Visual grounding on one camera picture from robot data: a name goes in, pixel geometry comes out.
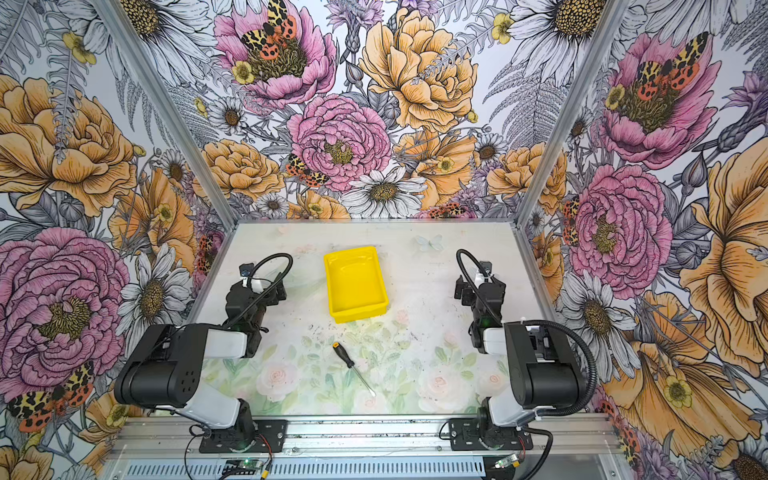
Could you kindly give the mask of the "black yellow screwdriver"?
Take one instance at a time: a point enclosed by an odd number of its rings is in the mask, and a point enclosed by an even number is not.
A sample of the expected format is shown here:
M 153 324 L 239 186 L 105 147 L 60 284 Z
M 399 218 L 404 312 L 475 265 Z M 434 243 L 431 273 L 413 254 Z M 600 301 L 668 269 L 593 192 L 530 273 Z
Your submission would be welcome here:
M 345 347 L 341 343 L 339 343 L 339 342 L 334 342 L 333 345 L 332 345 L 332 348 L 333 348 L 335 354 L 337 355 L 337 357 L 345 364 L 345 366 L 349 370 L 351 370 L 354 373 L 354 375 L 359 379 L 359 381 L 365 387 L 365 389 L 369 392 L 369 394 L 372 397 L 375 397 L 376 396 L 376 392 L 368 384 L 368 382 L 365 380 L 365 378 L 363 377 L 363 375 L 361 374 L 361 372 L 357 368 L 355 362 L 349 356 L 349 354 L 348 354 L 347 350 L 345 349 Z

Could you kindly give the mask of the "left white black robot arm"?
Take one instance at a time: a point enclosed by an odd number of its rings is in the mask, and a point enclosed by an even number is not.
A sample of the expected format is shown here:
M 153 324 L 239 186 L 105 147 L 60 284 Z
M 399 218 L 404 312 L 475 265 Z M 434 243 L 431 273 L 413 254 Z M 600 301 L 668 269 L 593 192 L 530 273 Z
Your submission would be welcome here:
M 210 359 L 251 359 L 257 353 L 267 308 L 287 298 L 283 280 L 293 257 L 272 254 L 241 266 L 241 279 L 225 299 L 226 318 L 219 324 L 154 325 L 144 332 L 119 373 L 118 403 L 179 415 L 201 429 L 215 448 L 243 452 L 268 447 L 248 402 L 227 396 L 202 379 Z

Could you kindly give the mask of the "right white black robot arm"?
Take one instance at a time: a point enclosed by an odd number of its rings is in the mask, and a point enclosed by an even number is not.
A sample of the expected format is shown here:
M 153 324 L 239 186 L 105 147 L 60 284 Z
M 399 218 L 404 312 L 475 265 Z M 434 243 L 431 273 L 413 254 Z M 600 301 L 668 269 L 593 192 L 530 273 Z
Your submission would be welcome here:
M 451 449 L 522 452 L 533 447 L 526 427 L 546 411 L 567 416 L 581 409 L 594 382 L 581 372 L 572 330 L 542 320 L 503 321 L 506 284 L 493 275 L 491 263 L 469 259 L 475 272 L 459 265 L 454 298 L 472 312 L 473 347 L 499 356 L 508 379 L 499 392 L 481 396 L 475 420 L 448 421 Z

